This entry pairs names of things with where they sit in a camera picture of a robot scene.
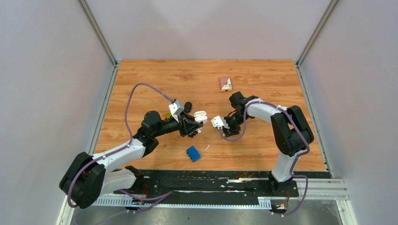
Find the white earbud charging case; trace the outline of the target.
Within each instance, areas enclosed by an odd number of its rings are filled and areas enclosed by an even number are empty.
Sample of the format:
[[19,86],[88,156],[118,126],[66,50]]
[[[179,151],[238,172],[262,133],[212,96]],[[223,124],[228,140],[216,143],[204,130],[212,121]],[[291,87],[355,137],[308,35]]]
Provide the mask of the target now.
[[194,120],[199,123],[205,124],[208,120],[206,111],[197,111],[194,113]]

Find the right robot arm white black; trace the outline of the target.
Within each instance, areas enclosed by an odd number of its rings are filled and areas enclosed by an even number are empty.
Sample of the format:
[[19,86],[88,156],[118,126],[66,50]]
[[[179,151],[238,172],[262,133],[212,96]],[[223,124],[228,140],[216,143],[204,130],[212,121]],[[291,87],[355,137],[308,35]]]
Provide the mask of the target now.
[[312,130],[297,105],[283,107],[263,101],[257,96],[244,97],[238,91],[229,101],[234,111],[226,117],[217,117],[219,125],[214,125],[226,141],[238,141],[246,131],[248,119],[261,119],[271,124],[276,146],[279,149],[274,168],[268,175],[268,189],[273,195],[281,195],[294,177],[294,168],[298,159],[310,152],[314,141]]

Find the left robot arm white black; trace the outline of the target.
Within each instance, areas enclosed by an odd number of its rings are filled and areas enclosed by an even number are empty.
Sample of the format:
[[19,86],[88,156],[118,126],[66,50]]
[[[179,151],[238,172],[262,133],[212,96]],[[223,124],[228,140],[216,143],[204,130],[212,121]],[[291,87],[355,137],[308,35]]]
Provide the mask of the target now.
[[126,143],[102,153],[77,154],[59,183],[67,195],[70,207],[85,209],[99,196],[128,189],[137,194],[143,190],[142,175],[133,166],[121,168],[127,162],[143,158],[158,146],[158,136],[178,131],[180,136],[194,137],[207,121],[205,111],[162,119],[157,111],[145,114],[141,127]]

